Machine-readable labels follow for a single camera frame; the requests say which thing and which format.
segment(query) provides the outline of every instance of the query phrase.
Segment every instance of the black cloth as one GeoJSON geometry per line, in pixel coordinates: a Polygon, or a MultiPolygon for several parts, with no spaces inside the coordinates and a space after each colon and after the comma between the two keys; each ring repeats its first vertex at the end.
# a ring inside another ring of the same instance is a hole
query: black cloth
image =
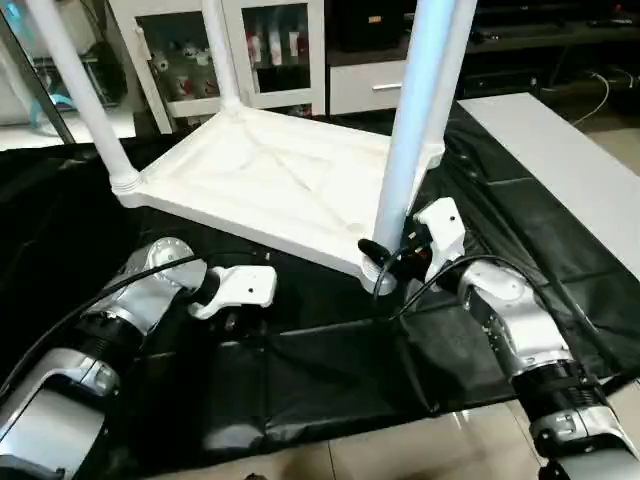
{"type": "MultiPolygon", "coordinates": [[[[389,134],[393,113],[332,121],[389,134]]],[[[124,144],[142,167],[180,138],[124,144]]],[[[640,365],[638,281],[457,105],[446,140],[416,207],[455,198],[467,251],[502,255],[543,285],[594,375],[640,365]]],[[[258,253],[221,265],[264,262],[269,253],[279,282],[270,308],[223,312],[214,322],[189,319],[182,300],[173,305],[124,381],[105,471],[122,477],[211,465],[513,398],[480,326],[453,296],[425,294],[416,307],[424,312],[407,317],[408,339],[379,320],[401,304],[402,289],[373,311],[354,278],[157,210],[126,210],[94,157],[90,145],[0,154],[0,376],[134,249],[157,238],[179,237],[199,253],[258,253]]]]}

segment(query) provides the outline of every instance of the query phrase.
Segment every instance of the tiled floor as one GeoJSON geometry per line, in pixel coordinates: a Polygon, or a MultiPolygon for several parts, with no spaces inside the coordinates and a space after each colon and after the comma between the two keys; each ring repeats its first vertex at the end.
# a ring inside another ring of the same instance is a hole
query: tiled floor
{"type": "Polygon", "coordinates": [[[605,130],[587,135],[640,176],[640,128],[605,130]]]}
{"type": "MultiPolygon", "coordinates": [[[[640,387],[631,385],[611,400],[640,445],[640,387]]],[[[520,405],[509,402],[159,478],[243,480],[255,473],[269,480],[535,480],[542,459],[528,426],[520,405]]]]}

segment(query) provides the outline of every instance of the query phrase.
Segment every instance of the drawer handle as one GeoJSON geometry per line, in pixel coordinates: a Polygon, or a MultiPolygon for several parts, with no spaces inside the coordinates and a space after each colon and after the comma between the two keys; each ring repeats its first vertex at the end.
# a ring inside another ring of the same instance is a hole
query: drawer handle
{"type": "Polygon", "coordinates": [[[374,92],[383,92],[385,90],[397,90],[399,88],[402,88],[401,83],[387,83],[385,85],[374,85],[371,87],[371,90],[374,92]]]}

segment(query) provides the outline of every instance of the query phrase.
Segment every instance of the cabinet drawer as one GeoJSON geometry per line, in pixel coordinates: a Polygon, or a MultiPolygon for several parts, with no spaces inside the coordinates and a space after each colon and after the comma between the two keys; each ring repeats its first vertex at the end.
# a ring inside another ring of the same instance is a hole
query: cabinet drawer
{"type": "Polygon", "coordinates": [[[407,62],[369,63],[331,68],[330,113],[395,108],[407,62]]]}

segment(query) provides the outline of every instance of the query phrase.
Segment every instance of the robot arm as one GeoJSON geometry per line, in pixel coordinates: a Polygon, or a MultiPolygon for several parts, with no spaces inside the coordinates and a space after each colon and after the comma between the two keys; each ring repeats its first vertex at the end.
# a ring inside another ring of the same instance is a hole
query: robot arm
{"type": "MultiPolygon", "coordinates": [[[[109,285],[192,255],[181,240],[160,239],[134,252],[109,285]]],[[[226,306],[268,306],[275,283],[272,267],[207,271],[204,261],[194,260],[96,302],[0,406],[0,478],[76,475],[105,428],[106,403],[178,292],[192,295],[193,317],[207,319],[226,306]],[[3,476],[8,472],[18,476],[3,476]]]]}
{"type": "MultiPolygon", "coordinates": [[[[464,255],[464,226],[452,199],[414,217],[431,233],[426,280],[464,255]]],[[[505,377],[529,421],[538,453],[549,459],[543,479],[640,480],[640,457],[606,400],[572,355],[532,285],[513,270],[475,261],[454,274],[458,298],[482,325],[505,377]]]]}

